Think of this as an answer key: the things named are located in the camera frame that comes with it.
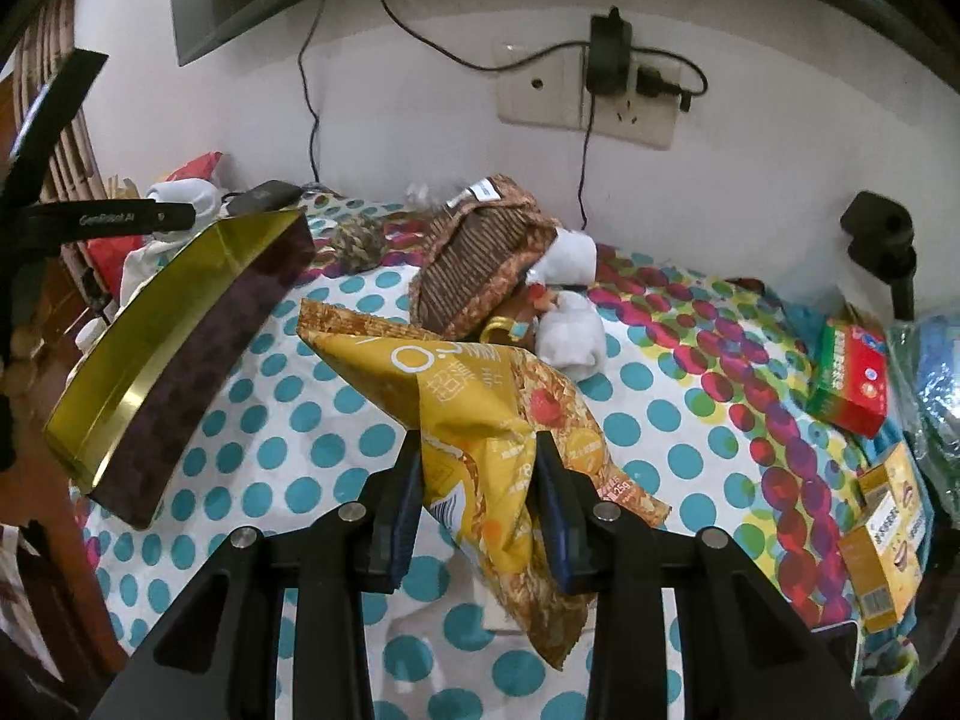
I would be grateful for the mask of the black flat device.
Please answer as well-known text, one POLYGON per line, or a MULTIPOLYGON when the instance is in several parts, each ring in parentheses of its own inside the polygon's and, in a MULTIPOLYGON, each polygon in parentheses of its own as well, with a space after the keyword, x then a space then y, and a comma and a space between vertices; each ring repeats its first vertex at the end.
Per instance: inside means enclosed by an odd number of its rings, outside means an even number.
POLYGON ((296 205, 301 199, 302 188, 289 182, 270 179, 242 192, 224 195, 224 211, 228 216, 265 213, 296 205))

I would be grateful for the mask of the yellow carton box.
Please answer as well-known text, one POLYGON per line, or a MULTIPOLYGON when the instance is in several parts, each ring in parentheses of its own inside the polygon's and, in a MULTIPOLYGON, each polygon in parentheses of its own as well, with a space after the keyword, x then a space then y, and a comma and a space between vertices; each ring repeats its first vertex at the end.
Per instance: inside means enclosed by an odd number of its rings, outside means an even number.
POLYGON ((905 442, 892 445, 857 478, 866 509, 839 540, 869 634, 895 628, 918 592, 918 550, 926 536, 921 489, 905 442))

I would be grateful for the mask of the red plastic bag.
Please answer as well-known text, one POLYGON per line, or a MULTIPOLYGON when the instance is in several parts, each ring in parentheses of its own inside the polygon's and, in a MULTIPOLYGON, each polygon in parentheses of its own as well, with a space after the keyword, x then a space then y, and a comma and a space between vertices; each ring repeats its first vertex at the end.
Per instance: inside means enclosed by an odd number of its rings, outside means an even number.
POLYGON ((127 195, 146 205, 132 231, 86 243, 99 277, 120 305, 221 215, 223 158, 217 149, 205 151, 150 185, 145 195, 127 195))

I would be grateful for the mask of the gold tin box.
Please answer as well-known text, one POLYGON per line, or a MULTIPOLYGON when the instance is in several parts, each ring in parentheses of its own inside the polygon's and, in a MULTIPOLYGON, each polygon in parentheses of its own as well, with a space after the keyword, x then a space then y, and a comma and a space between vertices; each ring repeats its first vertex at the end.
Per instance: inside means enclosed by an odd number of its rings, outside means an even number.
POLYGON ((231 367, 313 258, 306 215, 270 211, 208 226, 145 283, 44 427, 76 488, 148 528, 231 367))

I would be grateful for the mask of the white sock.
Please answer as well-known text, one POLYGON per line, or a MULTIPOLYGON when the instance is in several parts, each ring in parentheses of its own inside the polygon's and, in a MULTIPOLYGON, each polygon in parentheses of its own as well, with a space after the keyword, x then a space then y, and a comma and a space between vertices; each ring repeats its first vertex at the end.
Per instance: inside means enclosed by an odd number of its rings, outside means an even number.
POLYGON ((604 369, 607 341, 596 307, 583 294, 560 291, 555 305, 540 317, 535 354, 573 382, 604 369))
POLYGON ((585 232, 556 229, 556 238, 545 254, 527 270, 527 284, 589 286, 596 281, 599 252, 585 232))

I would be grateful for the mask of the red green medicine box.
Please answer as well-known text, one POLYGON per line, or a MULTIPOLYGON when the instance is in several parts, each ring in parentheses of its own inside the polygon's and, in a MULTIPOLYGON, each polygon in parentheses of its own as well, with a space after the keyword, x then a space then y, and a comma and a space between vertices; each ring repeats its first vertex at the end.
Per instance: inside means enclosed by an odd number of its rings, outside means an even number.
POLYGON ((818 342, 807 413, 873 439, 888 412, 884 343, 859 325, 828 320, 818 342))

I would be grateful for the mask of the brown patterned snack bag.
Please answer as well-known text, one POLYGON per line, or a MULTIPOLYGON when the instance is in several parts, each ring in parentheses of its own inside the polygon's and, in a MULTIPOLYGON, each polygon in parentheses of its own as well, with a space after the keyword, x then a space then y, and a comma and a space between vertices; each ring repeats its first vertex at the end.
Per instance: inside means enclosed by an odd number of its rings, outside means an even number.
POLYGON ((555 242, 560 223, 503 174, 485 177, 431 212, 410 322, 446 340, 478 332, 555 242))

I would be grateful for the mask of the black power adapter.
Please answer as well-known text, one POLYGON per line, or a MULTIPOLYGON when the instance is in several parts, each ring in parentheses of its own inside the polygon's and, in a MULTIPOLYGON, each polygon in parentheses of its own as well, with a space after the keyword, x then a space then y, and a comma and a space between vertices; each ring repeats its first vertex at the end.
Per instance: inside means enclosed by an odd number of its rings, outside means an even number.
POLYGON ((590 17, 584 84, 590 96, 612 98, 626 91, 633 28, 617 7, 590 17))

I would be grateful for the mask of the polka dot bed sheet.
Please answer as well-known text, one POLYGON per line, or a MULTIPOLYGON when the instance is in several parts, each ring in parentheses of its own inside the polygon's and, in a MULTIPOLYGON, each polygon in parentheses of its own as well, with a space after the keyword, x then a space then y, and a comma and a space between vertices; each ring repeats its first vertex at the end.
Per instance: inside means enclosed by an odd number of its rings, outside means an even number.
MULTIPOLYGON (((238 346, 210 341, 228 372, 205 397, 178 379, 147 403, 122 470, 166 466, 148 517, 125 522, 94 502, 85 533, 119 640, 148 665, 153 628, 233 528, 286 533, 355 500, 391 465, 404 426, 314 355, 298 335, 302 301, 400 322, 420 260, 420 227, 398 206, 352 200, 322 210, 242 216, 207 229, 160 283, 208 277, 223 289, 218 325, 242 320, 238 346)), ((524 483, 537 431, 605 499, 657 497, 656 520, 690 535, 724 528, 805 622, 856 619, 836 542, 856 522, 857 473, 874 450, 805 413, 811 361, 782 315, 729 281, 640 257, 607 259, 592 294, 607 361, 571 382, 524 359, 465 344, 410 344, 400 371, 415 388, 464 405, 470 431, 449 449, 454 481, 421 514, 409 573, 361 601, 371 706, 381 718, 578 718, 594 637, 565 660, 520 632, 483 622, 477 564, 525 535, 516 518, 475 536, 457 530, 480 505, 477 445, 501 439, 506 476, 524 483)))

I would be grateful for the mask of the braided rope ball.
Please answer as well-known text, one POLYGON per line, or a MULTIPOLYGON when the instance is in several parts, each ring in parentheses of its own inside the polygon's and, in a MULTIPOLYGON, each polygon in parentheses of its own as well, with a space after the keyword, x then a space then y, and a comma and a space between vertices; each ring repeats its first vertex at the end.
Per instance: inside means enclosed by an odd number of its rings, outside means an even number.
POLYGON ((331 247, 342 273, 356 275, 373 270, 387 252, 384 224, 370 216, 350 218, 332 232, 331 247))

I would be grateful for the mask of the yellow chip bag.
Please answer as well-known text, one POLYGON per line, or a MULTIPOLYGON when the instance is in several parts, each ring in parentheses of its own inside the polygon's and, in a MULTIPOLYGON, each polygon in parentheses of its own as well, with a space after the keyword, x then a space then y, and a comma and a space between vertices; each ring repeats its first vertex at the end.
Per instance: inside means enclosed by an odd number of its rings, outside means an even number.
POLYGON ((532 353, 305 299, 299 338, 366 400, 421 436, 423 505, 552 667, 578 644, 590 601, 558 589, 527 510, 535 438, 603 500, 659 527, 669 505, 615 465, 578 387, 532 353))

